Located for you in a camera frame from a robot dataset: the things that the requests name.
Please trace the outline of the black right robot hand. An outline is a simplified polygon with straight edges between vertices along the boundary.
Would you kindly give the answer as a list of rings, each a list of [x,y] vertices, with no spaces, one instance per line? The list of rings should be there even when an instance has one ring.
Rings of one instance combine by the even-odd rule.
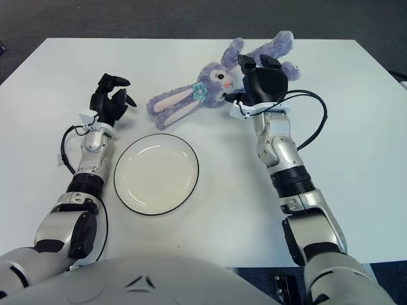
[[[281,101],[288,89],[288,78],[282,70],[282,64],[271,56],[260,55],[262,67],[257,67],[253,58],[238,56],[238,64],[243,73],[244,90],[238,93],[224,93],[227,102],[243,102],[246,106],[255,106],[264,102]]]

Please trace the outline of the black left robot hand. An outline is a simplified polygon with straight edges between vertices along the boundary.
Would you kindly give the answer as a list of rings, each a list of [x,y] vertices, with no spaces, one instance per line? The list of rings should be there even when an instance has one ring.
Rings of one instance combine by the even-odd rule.
[[[90,100],[90,110],[97,112],[99,123],[114,127],[125,114],[128,106],[137,107],[134,100],[127,95],[125,87],[129,85],[129,80],[119,76],[104,74],[101,77]]]

